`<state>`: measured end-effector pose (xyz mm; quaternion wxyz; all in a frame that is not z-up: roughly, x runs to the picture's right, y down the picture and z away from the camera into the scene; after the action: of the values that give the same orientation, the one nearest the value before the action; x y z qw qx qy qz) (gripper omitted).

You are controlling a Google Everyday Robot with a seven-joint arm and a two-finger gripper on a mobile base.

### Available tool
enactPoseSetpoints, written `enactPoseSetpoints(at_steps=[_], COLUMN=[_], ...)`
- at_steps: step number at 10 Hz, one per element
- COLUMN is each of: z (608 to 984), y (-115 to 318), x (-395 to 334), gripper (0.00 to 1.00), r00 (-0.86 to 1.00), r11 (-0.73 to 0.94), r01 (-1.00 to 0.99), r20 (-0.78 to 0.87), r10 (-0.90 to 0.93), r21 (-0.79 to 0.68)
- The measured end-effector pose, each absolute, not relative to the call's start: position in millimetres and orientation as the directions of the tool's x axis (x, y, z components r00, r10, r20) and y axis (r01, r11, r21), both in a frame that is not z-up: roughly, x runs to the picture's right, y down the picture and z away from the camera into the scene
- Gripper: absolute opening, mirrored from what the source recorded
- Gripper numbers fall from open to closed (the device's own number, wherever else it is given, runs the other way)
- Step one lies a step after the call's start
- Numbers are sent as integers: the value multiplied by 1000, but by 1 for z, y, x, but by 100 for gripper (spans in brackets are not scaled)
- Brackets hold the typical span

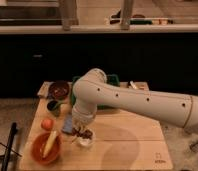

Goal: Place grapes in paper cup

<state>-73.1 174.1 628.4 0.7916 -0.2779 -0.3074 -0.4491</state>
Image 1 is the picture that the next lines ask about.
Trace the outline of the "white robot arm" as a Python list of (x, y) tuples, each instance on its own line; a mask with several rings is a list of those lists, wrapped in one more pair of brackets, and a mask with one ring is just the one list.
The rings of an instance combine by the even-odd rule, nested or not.
[(198, 96), (112, 86), (107, 83), (104, 71), (98, 68), (80, 77), (72, 92), (76, 98), (72, 123), (81, 132), (94, 121), (97, 106), (106, 105), (198, 134)]

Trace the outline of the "white perforated gripper body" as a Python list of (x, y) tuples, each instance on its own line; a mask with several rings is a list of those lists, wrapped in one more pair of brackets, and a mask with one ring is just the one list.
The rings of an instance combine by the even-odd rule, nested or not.
[(84, 130), (91, 124), (97, 112), (97, 106), (84, 106), (83, 104), (75, 104), (72, 108), (72, 125), (76, 130)]

